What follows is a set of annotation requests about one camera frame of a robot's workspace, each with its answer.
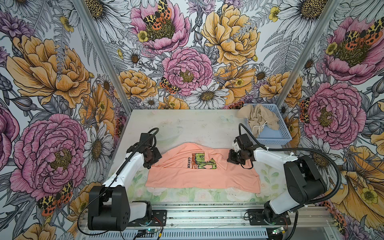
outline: white drawstring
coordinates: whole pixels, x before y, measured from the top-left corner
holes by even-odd
[[[268,125],[266,121],[265,121],[264,124],[262,124],[262,125],[260,125],[260,126],[258,126],[258,125],[253,126],[253,128],[252,128],[252,133],[253,133],[253,129],[254,129],[255,127],[259,127],[259,129],[257,130],[257,134],[260,134],[260,128],[263,129],[265,125]]]

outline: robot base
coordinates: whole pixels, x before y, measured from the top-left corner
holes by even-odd
[[[260,226],[260,225],[291,225],[291,220],[289,219],[288,212],[284,212],[281,216],[272,220],[275,224],[267,223],[264,218],[263,209],[248,209],[248,218],[249,224],[251,226]]]
[[[161,224],[156,220],[152,220],[150,224],[145,225],[140,221],[140,219],[136,219],[132,222],[129,222],[127,227],[160,227],[161,225],[164,227],[166,225],[167,223],[166,210],[152,210],[152,216],[157,218],[159,221],[161,221]]]

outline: red wire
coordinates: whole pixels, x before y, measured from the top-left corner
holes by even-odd
[[[156,219],[160,223],[161,227],[163,227],[163,224],[157,219],[157,217],[153,217],[153,218]]]
[[[287,221],[286,221],[285,218],[283,218],[283,217],[282,217],[282,219],[283,219],[284,222],[285,222],[285,227],[286,227],[286,229],[288,229],[288,223],[287,223]]]

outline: t-shirt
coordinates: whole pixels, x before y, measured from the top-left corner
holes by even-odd
[[[149,170],[146,187],[225,189],[260,193],[260,179],[250,161],[242,168],[228,163],[229,149],[184,143],[165,154]]]

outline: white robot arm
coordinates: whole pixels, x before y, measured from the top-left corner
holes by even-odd
[[[105,181],[103,186],[94,186],[91,189],[88,207],[90,230],[123,231],[131,221],[136,220],[143,225],[150,222],[152,219],[150,202],[128,202],[126,189],[140,168],[150,168],[161,158],[159,150],[155,145],[152,146],[155,134],[142,133],[140,142],[127,150],[125,161],[119,169]]]
[[[264,205],[264,219],[268,223],[273,223],[286,211],[294,211],[326,191],[321,174],[308,156],[299,158],[292,152],[286,155],[268,151],[268,148],[264,150],[253,143],[247,134],[236,137],[233,147],[227,160],[230,163],[244,165],[249,159],[284,170],[287,190]]]

